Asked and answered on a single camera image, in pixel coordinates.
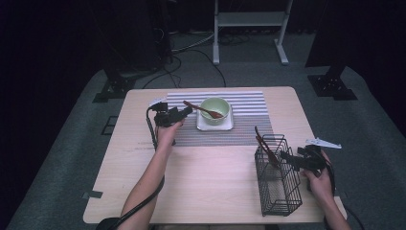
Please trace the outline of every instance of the black wire basket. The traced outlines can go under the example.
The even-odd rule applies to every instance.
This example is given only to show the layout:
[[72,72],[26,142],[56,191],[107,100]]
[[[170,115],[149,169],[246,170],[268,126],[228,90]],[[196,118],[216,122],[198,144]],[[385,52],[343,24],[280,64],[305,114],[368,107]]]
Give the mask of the black wire basket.
[[265,134],[262,139],[279,161],[278,166],[274,167],[269,163],[267,153],[260,146],[257,147],[255,162],[262,215],[286,217],[302,205],[299,174],[281,158],[281,151],[292,155],[292,148],[287,145],[284,135]]

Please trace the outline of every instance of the gray carpet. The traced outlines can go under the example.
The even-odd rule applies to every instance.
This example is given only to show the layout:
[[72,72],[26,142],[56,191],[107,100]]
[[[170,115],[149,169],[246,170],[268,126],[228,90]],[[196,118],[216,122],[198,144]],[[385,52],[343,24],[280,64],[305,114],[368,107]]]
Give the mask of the gray carpet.
[[[205,36],[174,34],[174,49]],[[287,34],[283,42],[290,61],[282,66],[272,38],[275,34],[234,37],[235,45],[220,46],[218,70],[227,87],[291,86],[303,105],[315,136],[343,149],[327,149],[336,171],[337,189],[346,205],[366,229],[404,229],[406,220],[406,140],[374,99],[365,81],[347,68],[342,74],[357,101],[319,98],[307,75],[324,74],[326,67],[305,68],[312,34]],[[193,48],[212,58],[211,45]],[[181,66],[172,79],[164,75],[147,88],[222,87],[223,79],[208,58],[196,51],[176,55]],[[179,64],[174,59],[167,70]],[[165,73],[137,80],[135,88]],[[119,115],[123,99],[92,103],[107,78],[102,70],[89,81],[60,131],[40,172],[8,229],[95,229],[82,215],[107,148],[108,135],[101,135],[110,116]],[[359,229],[349,215],[353,229]],[[281,229],[324,229],[323,224],[288,224]]]

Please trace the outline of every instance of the black stand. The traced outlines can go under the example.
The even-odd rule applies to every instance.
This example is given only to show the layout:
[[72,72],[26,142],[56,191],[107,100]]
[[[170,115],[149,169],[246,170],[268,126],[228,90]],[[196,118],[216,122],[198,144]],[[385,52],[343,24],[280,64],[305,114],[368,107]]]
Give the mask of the black stand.
[[107,103],[109,99],[123,99],[126,93],[134,88],[134,79],[126,79],[114,69],[105,68],[104,72],[108,80],[101,93],[96,94],[93,103]]
[[335,64],[329,67],[325,75],[307,76],[318,97],[332,97],[336,101],[358,100],[340,79],[345,67],[343,64]]

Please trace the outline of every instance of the wooden table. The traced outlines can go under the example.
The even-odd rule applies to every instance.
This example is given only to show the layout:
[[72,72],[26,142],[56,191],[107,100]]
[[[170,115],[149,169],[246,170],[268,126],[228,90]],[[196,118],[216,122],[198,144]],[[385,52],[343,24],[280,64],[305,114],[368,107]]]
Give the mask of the wooden table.
[[[146,122],[149,103],[175,92],[262,91],[274,133],[284,134],[295,151],[314,138],[301,103],[291,87],[188,88],[131,90],[127,93],[83,219],[98,223],[118,217],[130,190],[139,180],[154,148]],[[153,123],[154,113],[150,113]],[[254,153],[257,146],[174,146],[166,183],[151,223],[261,224],[321,222],[323,213],[312,194],[300,185],[303,205],[288,217],[263,217]],[[336,197],[346,215],[340,197]]]

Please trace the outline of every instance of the metal leg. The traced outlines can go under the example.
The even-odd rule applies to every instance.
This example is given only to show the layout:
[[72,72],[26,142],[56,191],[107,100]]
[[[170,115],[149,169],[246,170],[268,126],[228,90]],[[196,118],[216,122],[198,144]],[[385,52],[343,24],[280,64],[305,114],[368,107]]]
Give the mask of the metal leg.
[[213,64],[220,63],[220,54],[218,52],[218,0],[214,5],[214,42],[213,42]]
[[284,12],[283,22],[282,22],[282,26],[281,26],[280,36],[278,39],[274,40],[282,65],[289,64],[289,61],[287,60],[287,57],[286,57],[286,53],[284,52],[284,49],[282,47],[282,42],[283,42],[284,33],[286,32],[287,22],[289,21],[289,15],[290,15],[290,10],[292,9],[292,4],[293,4],[293,0],[289,0],[287,2],[287,6],[286,6],[286,10]]

